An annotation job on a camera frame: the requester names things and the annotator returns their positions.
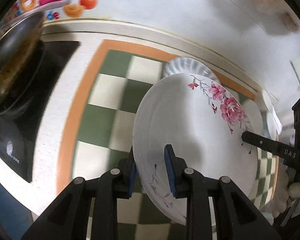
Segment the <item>black device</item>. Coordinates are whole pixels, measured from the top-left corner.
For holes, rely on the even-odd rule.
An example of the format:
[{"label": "black device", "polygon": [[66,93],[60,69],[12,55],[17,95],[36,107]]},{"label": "black device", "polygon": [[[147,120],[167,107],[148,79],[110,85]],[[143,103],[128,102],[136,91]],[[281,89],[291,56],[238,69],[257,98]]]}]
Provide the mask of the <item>black device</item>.
[{"label": "black device", "polygon": [[[175,177],[176,198],[187,198],[186,240],[212,240],[209,199],[214,200],[218,239],[280,240],[278,233],[229,177],[204,177],[187,168],[174,155],[171,145],[165,151],[166,166]],[[117,198],[128,199],[133,192],[136,166],[131,149],[116,169],[100,178],[75,178],[37,218],[21,240],[84,240],[92,197],[95,197],[91,240],[117,240]]]},{"label": "black device", "polygon": [[43,112],[79,44],[79,41],[39,41],[0,104],[0,158],[27,182],[32,181],[34,147]]}]

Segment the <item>blue floor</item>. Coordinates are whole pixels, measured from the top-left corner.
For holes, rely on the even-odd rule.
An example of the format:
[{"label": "blue floor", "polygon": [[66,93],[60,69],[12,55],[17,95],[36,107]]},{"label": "blue floor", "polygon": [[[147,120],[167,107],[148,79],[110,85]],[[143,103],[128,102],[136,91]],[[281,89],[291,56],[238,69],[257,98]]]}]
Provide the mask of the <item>blue floor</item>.
[{"label": "blue floor", "polygon": [[30,210],[0,184],[0,224],[12,240],[20,240],[32,221]]}]

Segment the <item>metal screw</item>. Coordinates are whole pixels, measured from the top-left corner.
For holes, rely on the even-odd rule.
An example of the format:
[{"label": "metal screw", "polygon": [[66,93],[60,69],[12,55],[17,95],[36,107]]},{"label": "metal screw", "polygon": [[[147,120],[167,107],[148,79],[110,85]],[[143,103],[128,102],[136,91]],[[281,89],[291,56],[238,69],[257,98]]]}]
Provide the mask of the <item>metal screw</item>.
[{"label": "metal screw", "polygon": [[117,175],[117,174],[120,173],[120,170],[119,170],[119,169],[112,169],[112,170],[110,171],[110,173],[111,173],[112,175]]},{"label": "metal screw", "polygon": [[185,174],[192,174],[192,173],[194,173],[193,169],[191,169],[191,168],[186,168],[185,169]]},{"label": "metal screw", "polygon": [[74,179],[74,184],[81,184],[83,182],[83,178],[82,177],[77,177]]},{"label": "metal screw", "polygon": [[224,183],[229,183],[231,181],[231,179],[228,176],[223,176],[221,178],[221,181],[224,182]]}]

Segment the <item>black pan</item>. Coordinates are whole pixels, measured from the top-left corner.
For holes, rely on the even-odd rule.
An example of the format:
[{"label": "black pan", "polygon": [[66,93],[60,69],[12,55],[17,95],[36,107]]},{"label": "black pan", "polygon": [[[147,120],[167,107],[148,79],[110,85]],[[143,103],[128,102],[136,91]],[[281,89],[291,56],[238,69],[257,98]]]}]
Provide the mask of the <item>black pan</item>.
[{"label": "black pan", "polygon": [[37,47],[42,24],[43,12],[36,12],[18,22],[0,39],[0,104]]}]

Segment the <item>white plate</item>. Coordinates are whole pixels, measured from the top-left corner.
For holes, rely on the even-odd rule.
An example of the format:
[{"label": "white plate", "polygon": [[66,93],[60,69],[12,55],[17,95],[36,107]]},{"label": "white plate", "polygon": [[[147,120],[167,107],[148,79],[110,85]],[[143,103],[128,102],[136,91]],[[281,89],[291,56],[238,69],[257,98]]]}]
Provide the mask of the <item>white plate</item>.
[{"label": "white plate", "polygon": [[256,103],[251,99],[248,99],[242,104],[242,108],[250,119],[253,131],[256,134],[263,136],[262,116]]},{"label": "white plate", "polygon": [[163,70],[164,77],[170,76],[172,74],[179,74],[179,73],[201,75],[210,78],[213,81],[220,84],[219,79],[213,73],[213,71],[210,68],[208,68],[205,64],[203,64],[202,62],[194,58],[176,57],[170,60],[164,66],[164,70]]},{"label": "white plate", "polygon": [[276,130],[277,130],[278,134],[280,134],[282,132],[282,124],[281,124],[279,118],[277,117],[277,114],[274,110],[273,104],[271,102],[270,96],[267,91],[265,91],[265,90],[262,91],[262,98],[266,105],[266,108],[273,116],[273,119],[276,123]]},{"label": "white plate", "polygon": [[[152,202],[172,220],[186,223],[186,199],[170,193],[163,156],[166,144],[172,144],[188,167],[210,178],[229,176],[248,196],[258,155],[256,147],[241,140],[246,129],[252,131],[241,106],[209,78],[180,73],[152,86],[138,108],[132,138],[138,173]],[[215,224],[212,202],[210,209]]]},{"label": "white plate", "polygon": [[267,113],[267,128],[272,140],[276,140],[277,137],[277,124],[271,113]]}]

